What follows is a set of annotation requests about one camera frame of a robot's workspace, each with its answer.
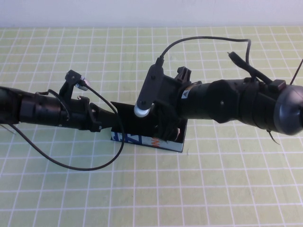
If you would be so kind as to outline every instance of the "white grid line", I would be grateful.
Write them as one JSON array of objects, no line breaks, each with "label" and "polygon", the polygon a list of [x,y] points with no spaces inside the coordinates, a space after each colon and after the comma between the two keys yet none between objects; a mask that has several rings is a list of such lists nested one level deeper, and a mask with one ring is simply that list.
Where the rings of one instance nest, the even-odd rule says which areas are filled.
[{"label": "white grid line", "polygon": [[[153,50],[153,27],[151,28],[151,46]],[[155,61],[154,58],[154,52],[152,52],[152,60]],[[157,224],[160,226],[160,206],[159,206],[159,176],[158,176],[158,149],[156,148],[156,185],[157,185]]]},{"label": "white grid line", "polygon": [[[137,28],[137,54],[136,54],[136,80],[138,79],[138,35],[139,35],[139,30]],[[135,206],[136,206],[136,154],[137,154],[137,145],[134,144],[134,208],[133,208],[133,227],[136,226],[136,219],[135,219]]]},{"label": "white grid line", "polygon": [[[202,61],[201,48],[200,48],[200,40],[198,40],[198,43],[199,43],[199,51],[200,51],[200,58],[201,58],[201,62],[202,62],[202,68],[204,68],[204,66],[203,66],[203,61]],[[199,144],[198,144],[198,140],[197,140],[196,120],[194,120],[194,129],[195,129],[196,146],[197,146],[197,149],[199,150]],[[199,166],[200,166],[200,169],[201,169],[201,170],[200,170],[200,171],[201,171],[201,181],[202,181],[202,186],[203,186],[203,194],[204,194],[204,202],[205,202],[205,207],[206,207],[207,223],[208,223],[208,225],[210,225],[209,214],[208,214],[208,206],[207,206],[207,199],[206,199],[206,194],[205,194],[205,185],[204,185],[204,179],[203,179],[202,164],[201,164],[200,155],[198,155],[198,157],[199,157]]]},{"label": "white grid line", "polygon": [[[94,36],[94,28],[93,28],[92,33],[91,33],[90,47],[89,47],[89,55],[90,55],[90,51],[91,51],[91,45],[92,45],[92,42],[93,42],[93,36]],[[88,68],[89,68],[89,57],[88,57],[88,59],[87,59],[86,71],[88,70]],[[91,161],[90,161],[90,168],[93,167],[93,157],[94,157],[94,154],[95,154],[96,136],[97,136],[97,133],[95,133],[95,137],[94,137],[93,152],[92,152]],[[85,199],[85,210],[84,210],[83,225],[82,225],[83,227],[85,227],[86,210],[87,210],[87,204],[88,204],[88,201],[89,201],[89,185],[90,185],[90,179],[91,179],[91,172],[89,172],[89,180],[88,180],[88,185],[87,185],[87,192],[86,192],[86,199]]]},{"label": "white grid line", "polygon": [[[259,140],[259,143],[260,143],[261,150],[263,151],[263,148],[262,148],[262,145],[261,145],[261,142],[260,142],[259,137],[258,137],[258,140]],[[264,154],[263,154],[263,158],[264,158],[264,160],[265,160],[266,167],[268,168],[268,163],[267,163],[267,160],[266,160],[266,157],[265,157]],[[270,179],[271,183],[274,184],[269,169],[267,169],[267,171],[268,171],[268,175],[269,175],[269,179]],[[283,222],[283,224],[284,224],[284,226],[285,226],[284,216],[283,216],[283,213],[282,213],[282,210],[281,210],[281,206],[280,206],[280,204],[279,204],[279,199],[278,199],[278,196],[277,196],[277,194],[276,194],[276,189],[275,189],[275,187],[273,187],[273,190],[274,190],[274,194],[275,194],[276,201],[277,201],[277,203],[278,203],[278,208],[279,208],[279,212],[280,212],[280,215],[281,215],[281,219],[282,219],[282,222]]]},{"label": "white grid line", "polygon": [[[220,144],[219,144],[219,140],[218,140],[218,134],[217,134],[217,129],[216,127],[214,128],[214,132],[215,132],[215,135],[216,135],[216,141],[217,141],[217,146],[218,146],[218,149],[219,149],[219,156],[220,156],[220,161],[221,161],[221,165],[222,165],[222,168],[224,169],[224,165],[223,165],[223,159],[222,159],[222,154],[221,154],[221,149],[220,149]],[[228,198],[228,202],[230,204],[230,210],[231,210],[231,216],[232,216],[232,223],[235,225],[235,218],[233,216],[233,211],[232,211],[232,202],[231,202],[231,196],[230,196],[230,191],[227,187],[227,180],[226,180],[226,175],[225,175],[225,171],[223,170],[223,176],[224,176],[224,182],[225,182],[225,185],[226,185],[226,191],[227,191],[227,198]]]},{"label": "white grid line", "polygon": [[[14,47],[14,44],[15,44],[16,40],[17,40],[17,39],[15,39],[13,45],[11,46],[11,49],[9,50],[9,54],[11,53],[11,51],[12,51],[12,49],[13,49],[13,47]],[[6,57],[6,59],[5,59],[5,63],[7,62],[8,58],[9,58],[9,55],[7,55],[7,57]],[[0,71],[0,76],[1,76],[2,73],[3,73],[4,67],[5,67],[5,63],[4,63],[3,68],[2,68],[1,71]],[[9,151],[10,151],[10,148],[11,148],[11,145],[12,145],[14,139],[15,139],[15,134],[12,136],[11,141],[10,141],[10,143],[9,143],[9,148],[8,148],[7,153],[6,153],[6,157],[9,156]],[[6,159],[4,160],[3,165],[2,165],[2,168],[1,168],[0,178],[1,178],[2,174],[3,174],[3,170],[4,170],[5,164],[6,164]]]},{"label": "white grid line", "polygon": [[[57,56],[58,56],[58,55],[56,55],[55,60],[54,60],[54,62],[53,62],[53,68],[54,68],[54,66],[55,66],[55,62],[56,62]],[[49,85],[50,85],[50,81],[52,80],[53,68],[52,68],[52,73],[51,73],[51,75],[50,75],[50,78],[49,78],[49,80],[48,80],[48,87],[49,87]],[[56,132],[57,132],[57,128],[55,128],[55,132],[54,132],[54,134],[53,134],[53,140],[52,140],[51,147],[50,147],[50,156],[51,156],[51,154],[52,154],[52,149],[53,149],[53,144],[54,144]],[[38,203],[37,203],[37,207],[36,207],[37,210],[36,210],[36,212],[35,212],[33,227],[35,227],[35,224],[36,224],[38,209],[39,209],[39,205],[40,205],[40,201],[41,201],[42,190],[43,190],[43,187],[44,187],[44,183],[45,183],[45,178],[46,178],[46,173],[47,173],[47,168],[48,168],[49,162],[50,162],[50,161],[47,161],[46,167],[45,167],[45,173],[44,173],[43,180],[42,180],[41,191],[40,191],[40,194],[39,194],[39,199],[38,199]]]},{"label": "white grid line", "polygon": [[254,204],[255,213],[256,213],[256,217],[257,217],[257,222],[258,222],[258,224],[260,225],[259,215],[258,215],[256,203],[255,203],[255,198],[254,198],[254,194],[253,194],[252,188],[251,188],[251,186],[250,186],[250,185],[251,185],[251,184],[250,184],[250,178],[249,178],[248,173],[247,173],[246,164],[245,164],[245,160],[244,160],[244,157],[243,157],[243,151],[242,151],[242,148],[241,148],[239,136],[238,136],[237,129],[236,129],[236,126],[235,126],[235,122],[232,121],[232,124],[233,124],[233,128],[235,129],[235,132],[236,132],[236,137],[237,137],[238,145],[239,145],[239,148],[240,148],[241,159],[242,159],[242,162],[243,162],[243,165],[244,165],[245,175],[246,175],[247,182],[248,182],[248,185],[249,185],[249,189],[250,189],[250,194],[251,194],[252,202],[253,202],[253,204]]},{"label": "white grid line", "polygon": [[[122,59],[122,52],[123,52],[123,33],[124,29],[122,28],[122,36],[121,36],[121,52],[120,52],[120,60]],[[118,102],[119,102],[119,94],[120,94],[120,79],[121,79],[121,66],[122,63],[120,62],[119,66],[119,81],[118,81]],[[113,183],[114,183],[114,163],[112,164],[112,181],[110,187],[110,196],[109,196],[109,210],[108,210],[108,227],[110,227],[110,215],[111,215],[111,207],[112,207],[112,196],[113,196]]]},{"label": "white grid line", "polygon": [[[72,53],[72,56],[71,56],[70,68],[71,68],[71,65],[72,65],[72,59],[73,59],[73,56],[74,56],[74,53],[75,53],[75,49],[76,49],[76,44],[74,45],[73,53]],[[77,131],[74,130],[74,139],[73,139],[72,147],[71,147],[71,156],[70,156],[70,160],[69,160],[69,166],[71,165],[71,160],[72,160],[71,158],[72,158],[72,155],[73,155],[73,150],[74,150],[74,145],[75,145],[75,140],[76,140],[76,134],[77,134]],[[63,209],[63,205],[64,205],[65,192],[66,192],[66,187],[67,187],[67,182],[68,182],[70,171],[71,171],[70,169],[67,170],[67,175],[66,175],[66,178],[65,178],[65,185],[64,185],[64,191],[63,191],[62,202],[61,202],[61,210],[60,210],[60,214],[59,214],[59,218],[58,218],[58,227],[60,227],[60,222],[61,222],[61,217],[62,217],[62,209]]]},{"label": "white grid line", "polygon": [[[36,130],[37,130],[37,128],[38,128],[38,125],[36,125],[36,127],[35,127],[35,130],[34,130],[34,134],[33,134],[32,140],[33,140],[33,139],[34,139],[34,137],[35,137],[35,134],[36,134]],[[12,209],[12,212],[11,212],[10,217],[9,217],[9,223],[8,223],[8,226],[10,226],[10,224],[11,224],[11,220],[12,220],[12,217],[13,217],[13,215],[14,215],[14,209],[15,209],[15,206],[16,206],[16,203],[17,203],[17,199],[18,199],[18,195],[19,195],[19,190],[20,190],[21,185],[22,185],[22,181],[23,181],[24,172],[25,172],[26,167],[27,167],[27,162],[28,162],[28,157],[29,157],[29,155],[30,155],[30,150],[31,150],[31,147],[28,149],[28,152],[27,152],[27,157],[26,157],[25,164],[24,164],[24,167],[23,167],[23,171],[22,171],[22,175],[21,175],[21,179],[20,179],[20,183],[19,183],[18,191],[17,191],[17,193],[16,193],[16,197],[15,197],[15,201],[14,201],[13,209]]]}]

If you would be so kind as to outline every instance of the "green grid mat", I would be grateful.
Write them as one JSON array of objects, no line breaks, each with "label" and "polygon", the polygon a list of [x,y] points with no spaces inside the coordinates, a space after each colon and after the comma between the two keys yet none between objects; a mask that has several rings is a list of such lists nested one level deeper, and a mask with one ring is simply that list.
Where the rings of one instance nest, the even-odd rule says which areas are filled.
[{"label": "green grid mat", "polygon": [[[290,82],[303,58],[303,26],[184,28],[1,28],[0,85],[59,91],[72,69],[109,101],[134,104],[146,73],[177,39],[194,35],[252,39],[250,63]],[[227,52],[245,43],[193,40],[174,46],[165,74],[192,70],[192,81],[249,76]],[[295,84],[303,85],[303,71]],[[109,109],[90,92],[75,89]],[[53,158],[78,167],[118,151],[110,130],[91,133],[20,124]],[[302,226],[303,134],[273,133],[240,122],[189,121],[182,154],[126,144],[95,172],[63,169],[0,128],[0,226]]]}]

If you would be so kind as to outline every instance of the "robotic arm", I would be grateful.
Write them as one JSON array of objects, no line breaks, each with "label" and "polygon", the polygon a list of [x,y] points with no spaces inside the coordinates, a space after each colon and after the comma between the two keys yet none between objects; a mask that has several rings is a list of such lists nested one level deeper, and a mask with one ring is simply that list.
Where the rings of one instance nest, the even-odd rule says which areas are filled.
[{"label": "robotic arm", "polygon": [[[246,60],[236,53],[230,59],[246,70],[249,78],[218,80],[203,84],[190,81],[191,70],[180,67],[175,78],[164,74],[164,54],[177,43],[190,39],[222,39],[249,42]],[[188,119],[209,119],[218,123],[240,121],[244,124],[286,135],[295,135],[303,130],[303,87],[292,82],[272,81],[249,65],[250,40],[235,40],[220,37],[198,36],[178,40],[166,48],[147,73],[135,105],[112,102],[112,105],[94,91],[79,73],[70,70],[60,92],[29,93],[14,88],[0,87],[0,124],[15,129],[41,155],[50,161],[74,170],[97,170],[111,164],[121,153],[125,142],[136,143],[125,135],[157,138],[161,141],[184,142]],[[79,96],[72,99],[73,88],[90,90],[114,113],[103,110],[89,99]],[[49,125],[78,130],[100,132],[112,128],[122,138],[117,155],[105,165],[95,168],[76,168],[57,162],[33,144],[16,126],[20,122]]]}]

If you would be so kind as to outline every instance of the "black wire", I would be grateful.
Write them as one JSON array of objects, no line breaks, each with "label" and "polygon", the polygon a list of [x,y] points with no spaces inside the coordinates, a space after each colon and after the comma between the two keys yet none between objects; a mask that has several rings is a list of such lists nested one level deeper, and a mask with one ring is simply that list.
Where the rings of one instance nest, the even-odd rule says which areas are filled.
[{"label": "black wire", "polygon": [[61,166],[61,167],[64,167],[64,168],[68,168],[68,169],[72,169],[72,170],[78,170],[78,171],[92,171],[92,170],[98,170],[98,169],[102,169],[110,164],[112,164],[117,158],[118,156],[120,155],[122,149],[123,149],[123,146],[124,146],[124,142],[125,142],[125,133],[124,133],[124,128],[123,128],[123,124],[122,124],[122,121],[121,121],[121,118],[119,116],[119,114],[117,113],[117,111],[114,109],[114,107],[104,98],[102,97],[101,95],[99,95],[94,89],[92,89],[91,87],[89,87],[88,85],[84,85],[85,87],[87,87],[90,91],[92,91],[96,96],[98,96],[100,99],[102,99],[113,111],[114,113],[116,114],[117,118],[118,118],[118,123],[121,127],[121,132],[122,132],[122,144],[121,144],[121,147],[118,151],[118,153],[116,154],[116,156],[111,159],[109,162],[107,162],[106,164],[102,165],[102,166],[98,166],[98,167],[94,167],[94,168],[78,168],[78,167],[73,167],[73,166],[68,166],[66,164],[63,164],[61,162],[58,162],[54,159],[52,159],[51,157],[49,157],[48,155],[46,155],[40,148],[38,148],[23,132],[20,131],[20,129],[18,129],[15,125],[9,123],[9,122],[6,122],[6,124],[8,124],[10,127],[12,127],[14,130],[16,130],[17,133],[19,133],[19,135],[21,137],[23,137],[36,151],[38,151],[42,156],[44,156],[45,158],[47,158],[49,161]]},{"label": "black wire", "polygon": [[251,46],[251,40],[250,39],[231,39],[231,38],[225,38],[225,37],[216,37],[216,36],[193,36],[193,37],[188,37],[188,38],[184,38],[184,39],[179,39],[175,42],[173,42],[172,44],[170,44],[164,51],[163,53],[160,55],[160,58],[164,58],[164,55],[167,53],[167,51],[169,51],[169,49],[171,47],[173,47],[174,45],[184,42],[184,41],[188,41],[188,40],[194,40],[194,39],[216,39],[216,40],[225,40],[225,41],[231,41],[231,42],[248,42],[247,44],[247,49],[246,49],[246,56],[245,56],[245,61],[247,64],[249,64],[249,56],[250,56],[250,46]]},{"label": "black wire", "polygon": [[295,72],[295,74],[294,74],[294,76],[293,76],[293,78],[292,78],[292,81],[290,82],[290,85],[293,84],[294,79],[295,79],[295,77],[297,76],[297,74],[298,74],[298,72],[299,72],[299,70],[300,70],[300,68],[301,68],[302,63],[303,63],[303,59],[302,59],[300,65],[299,65],[299,67],[297,68],[297,71]]}]

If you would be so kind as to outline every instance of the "black plastic part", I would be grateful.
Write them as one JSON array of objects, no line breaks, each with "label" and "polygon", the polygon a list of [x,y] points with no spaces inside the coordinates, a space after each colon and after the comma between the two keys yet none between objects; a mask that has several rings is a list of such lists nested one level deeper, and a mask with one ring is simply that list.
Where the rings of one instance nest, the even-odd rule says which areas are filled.
[{"label": "black plastic part", "polygon": [[213,119],[218,123],[238,120],[291,135],[303,129],[303,88],[286,89],[284,84],[284,81],[266,85],[239,79],[194,85],[187,98],[180,99],[178,114],[187,119]]},{"label": "black plastic part", "polygon": [[28,93],[14,88],[0,87],[0,119],[11,124],[18,124],[20,102],[25,94]]},{"label": "black plastic part", "polygon": [[182,120],[176,109],[183,90],[191,84],[191,70],[180,67],[177,76],[171,78],[164,75],[162,65],[163,59],[158,58],[150,67],[139,94],[137,106],[142,110],[147,110],[154,104],[153,112],[158,123],[156,137],[169,140]]},{"label": "black plastic part", "polygon": [[281,80],[281,79],[276,79],[268,85],[269,91],[275,93],[282,91],[284,88],[286,88],[286,82],[285,80]]},{"label": "black plastic part", "polygon": [[66,73],[65,80],[65,83],[60,89],[59,96],[69,104],[74,86],[81,82],[81,75],[73,70],[69,70],[68,73]]},{"label": "black plastic part", "polygon": [[[80,74],[76,75],[76,80],[79,77],[81,78]],[[88,98],[80,96],[79,100],[68,99],[72,90],[72,87],[68,85],[69,83],[66,82],[61,89],[61,94],[65,97],[62,100],[64,106],[61,102],[61,96],[59,99],[58,97],[45,96],[48,92],[40,93],[43,94],[40,95],[39,93],[33,94],[13,88],[0,87],[0,117],[11,124],[25,122],[91,132],[100,132],[103,128],[118,125],[114,113],[89,103]]]},{"label": "black plastic part", "polygon": [[[144,118],[137,117],[134,114],[134,106],[123,103],[112,102],[112,104],[116,107],[119,115],[121,116],[123,127],[126,135],[138,135],[140,137],[149,137],[149,138],[159,138],[161,139],[163,136],[159,134],[160,132],[160,120],[165,120],[165,118],[159,118],[157,110],[152,109],[150,114],[148,114]],[[175,125],[173,124],[172,130],[170,134],[166,136],[165,141],[173,141],[176,143],[183,144],[185,140],[187,119],[180,119],[180,121]],[[112,132],[120,133],[121,129],[118,126],[112,128]]]},{"label": "black plastic part", "polygon": [[239,55],[237,55],[235,52],[231,52],[228,54],[232,62],[240,67],[241,69],[244,69],[247,71],[253,79],[259,78],[266,84],[270,84],[272,80],[265,76],[262,72],[256,70],[254,67],[250,66],[248,63],[246,63]]}]

